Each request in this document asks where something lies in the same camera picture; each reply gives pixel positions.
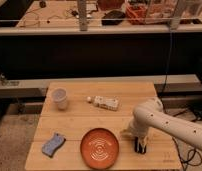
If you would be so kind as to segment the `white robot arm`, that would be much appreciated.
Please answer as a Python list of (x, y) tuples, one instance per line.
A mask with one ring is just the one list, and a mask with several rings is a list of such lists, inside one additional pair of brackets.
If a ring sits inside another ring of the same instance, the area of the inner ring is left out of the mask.
[(121, 131), (121, 135), (137, 138), (136, 150), (139, 150), (139, 147), (145, 148), (147, 145), (150, 127), (159, 129), (202, 151), (202, 125), (165, 114), (159, 98), (151, 98), (138, 104), (133, 109), (133, 119), (128, 127)]

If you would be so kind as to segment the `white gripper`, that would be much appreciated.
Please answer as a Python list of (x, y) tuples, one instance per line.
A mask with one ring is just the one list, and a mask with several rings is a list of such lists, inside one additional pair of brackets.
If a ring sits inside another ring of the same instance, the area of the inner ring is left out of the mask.
[(131, 121), (128, 127), (120, 132), (122, 137), (137, 137), (144, 141), (147, 138), (149, 127), (138, 122)]

